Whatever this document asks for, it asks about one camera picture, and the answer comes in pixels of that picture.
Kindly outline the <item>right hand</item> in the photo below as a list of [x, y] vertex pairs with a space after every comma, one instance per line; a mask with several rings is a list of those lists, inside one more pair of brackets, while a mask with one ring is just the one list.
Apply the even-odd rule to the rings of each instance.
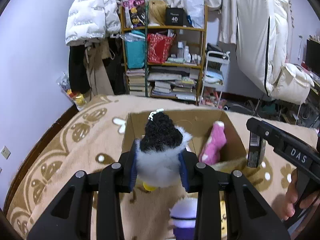
[[[281, 210], [281, 218], [283, 220], [288, 220], [295, 214], [295, 204], [298, 201], [298, 192], [296, 188], [296, 183], [298, 180], [298, 171], [295, 169], [291, 173], [291, 183], [287, 188], [287, 192], [285, 194], [284, 203]], [[314, 192], [307, 196], [300, 202], [299, 207], [301, 209], [307, 209], [310, 206], [319, 206], [319, 192]]]

